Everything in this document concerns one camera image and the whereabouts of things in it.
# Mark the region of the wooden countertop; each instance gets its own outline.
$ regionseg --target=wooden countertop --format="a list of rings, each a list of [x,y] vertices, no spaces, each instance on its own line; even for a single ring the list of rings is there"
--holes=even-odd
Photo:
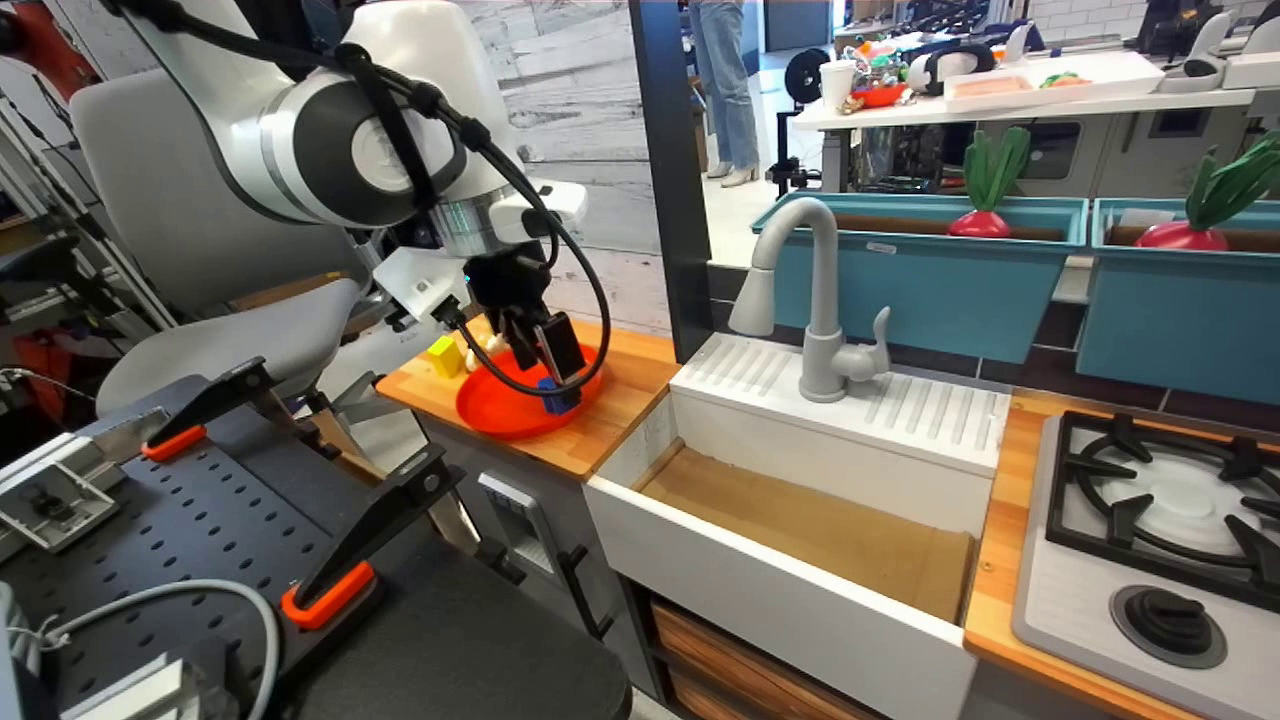
[[[1026,673],[1053,688],[1062,688],[1071,695],[1082,695],[1115,717],[1191,717],[1175,702],[1163,702],[1149,693],[1137,693],[1126,682],[1115,682],[1108,674],[1095,674],[1071,659],[1049,654],[1026,647],[1012,634],[1012,598],[1016,598],[1016,573],[1023,559],[1023,531],[1026,531],[1026,509],[1031,509],[1031,481],[1040,458],[1040,429],[1049,416],[1058,412],[1088,412],[1082,398],[1049,394],[1049,390],[1016,390],[1001,467],[990,484],[988,503],[988,528],[975,550],[975,573],[968,587],[968,610],[963,610],[963,644],[990,659],[1009,665],[1016,673]]]
[[[585,344],[594,344],[591,322],[575,322],[575,332]],[[676,375],[676,347],[668,336],[612,328],[602,373],[602,390],[570,423],[531,439],[496,445],[536,457],[575,481],[591,481],[591,470],[619,447],[639,416],[668,390],[668,378]],[[385,375],[377,390],[392,403],[466,433],[466,423],[451,407],[461,385],[463,375],[449,378],[414,357]]]

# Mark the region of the cabinet door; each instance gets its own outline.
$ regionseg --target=cabinet door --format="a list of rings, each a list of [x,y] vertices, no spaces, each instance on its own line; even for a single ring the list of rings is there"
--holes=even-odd
[[[676,700],[697,717],[875,717],[668,602],[650,602],[650,625]]]

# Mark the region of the stove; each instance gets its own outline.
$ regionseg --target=stove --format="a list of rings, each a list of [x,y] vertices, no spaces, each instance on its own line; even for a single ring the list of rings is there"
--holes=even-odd
[[[1043,423],[1012,626],[1204,717],[1276,717],[1280,457],[1130,416]]]

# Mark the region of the sink basin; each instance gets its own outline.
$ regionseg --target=sink basin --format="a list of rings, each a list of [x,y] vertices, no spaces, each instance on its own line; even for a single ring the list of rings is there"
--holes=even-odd
[[[712,336],[589,484],[602,557],[882,717],[960,717],[1009,390],[893,373],[807,403],[794,378],[798,347]]]

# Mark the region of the white sink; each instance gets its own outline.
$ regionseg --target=white sink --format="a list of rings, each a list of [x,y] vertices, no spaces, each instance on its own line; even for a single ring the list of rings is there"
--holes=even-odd
[[[794,484],[924,531],[978,536],[1009,390],[896,373],[879,390],[807,403],[794,385],[798,347],[712,336],[589,484],[602,557],[882,717],[960,717],[975,667],[960,618],[672,509],[645,484],[682,447],[759,470],[771,487]]]

